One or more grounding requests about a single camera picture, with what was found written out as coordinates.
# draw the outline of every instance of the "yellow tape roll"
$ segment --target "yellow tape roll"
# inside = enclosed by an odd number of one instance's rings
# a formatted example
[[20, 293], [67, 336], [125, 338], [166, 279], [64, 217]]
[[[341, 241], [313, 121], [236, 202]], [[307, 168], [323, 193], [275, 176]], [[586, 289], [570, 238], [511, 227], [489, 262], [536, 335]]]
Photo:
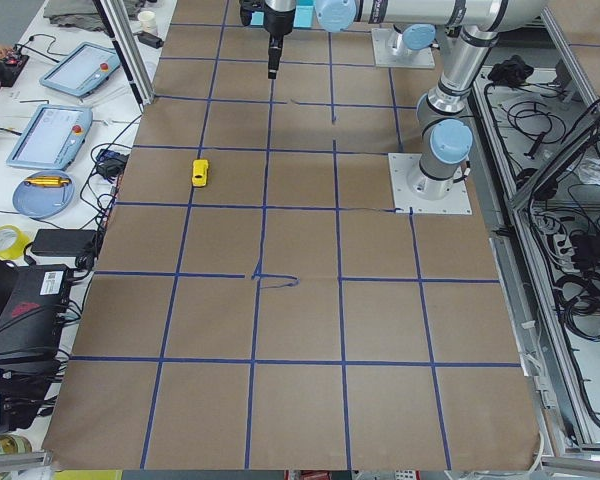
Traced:
[[15, 260], [23, 254], [24, 247], [31, 240], [18, 227], [5, 225], [0, 227], [0, 258]]

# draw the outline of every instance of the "folded clothing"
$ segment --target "folded clothing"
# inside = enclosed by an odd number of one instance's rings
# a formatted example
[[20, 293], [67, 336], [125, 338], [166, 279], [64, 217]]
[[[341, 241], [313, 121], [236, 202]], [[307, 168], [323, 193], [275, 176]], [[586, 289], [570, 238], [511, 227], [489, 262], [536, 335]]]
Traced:
[[[124, 0], [129, 18], [136, 19], [145, 0]], [[92, 0], [49, 0], [44, 7], [44, 17], [53, 25], [77, 27], [83, 30], [104, 30], [100, 15]]]

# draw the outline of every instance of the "yellow object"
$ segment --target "yellow object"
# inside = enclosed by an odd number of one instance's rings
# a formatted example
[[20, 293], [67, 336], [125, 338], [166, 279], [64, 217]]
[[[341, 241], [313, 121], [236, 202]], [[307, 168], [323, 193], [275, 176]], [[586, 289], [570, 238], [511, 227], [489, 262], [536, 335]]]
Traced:
[[39, 177], [25, 178], [25, 185], [35, 185], [37, 187], [64, 187], [71, 183], [71, 179], [65, 177], [41, 175]]
[[56, 472], [54, 480], [120, 480], [122, 470], [65, 470]]
[[207, 172], [209, 170], [209, 160], [199, 158], [193, 161], [193, 176], [191, 182], [194, 187], [204, 187], [207, 184]]
[[13, 225], [0, 227], [0, 258], [15, 260], [23, 255], [24, 247], [31, 239]]

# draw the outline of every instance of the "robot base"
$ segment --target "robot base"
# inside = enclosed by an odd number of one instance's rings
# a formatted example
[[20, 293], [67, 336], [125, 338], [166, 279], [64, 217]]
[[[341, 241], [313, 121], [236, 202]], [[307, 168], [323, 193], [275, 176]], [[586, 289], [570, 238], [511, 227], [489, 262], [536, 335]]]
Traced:
[[471, 203], [464, 182], [454, 183], [449, 194], [441, 200], [426, 200], [415, 194], [407, 184], [407, 175], [419, 168], [420, 154], [390, 153], [389, 168], [393, 203], [398, 213], [429, 213], [439, 215], [471, 215]]
[[433, 69], [436, 67], [430, 48], [424, 48], [417, 52], [408, 51], [400, 56], [393, 55], [387, 43], [392, 33], [393, 29], [391, 28], [374, 28], [371, 30], [376, 67], [419, 69]]

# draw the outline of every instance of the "light blue cap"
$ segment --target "light blue cap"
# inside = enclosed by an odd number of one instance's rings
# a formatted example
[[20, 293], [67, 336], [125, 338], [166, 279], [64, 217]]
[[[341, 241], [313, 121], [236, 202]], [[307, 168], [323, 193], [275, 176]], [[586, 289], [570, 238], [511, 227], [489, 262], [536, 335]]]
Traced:
[[455, 165], [463, 161], [473, 145], [473, 133], [460, 120], [443, 120], [431, 133], [431, 151], [443, 163]]
[[355, 0], [315, 0], [314, 8], [322, 28], [332, 33], [348, 28], [358, 12]]
[[402, 41], [409, 50], [427, 48], [436, 39], [436, 27], [428, 23], [416, 23], [402, 34]]

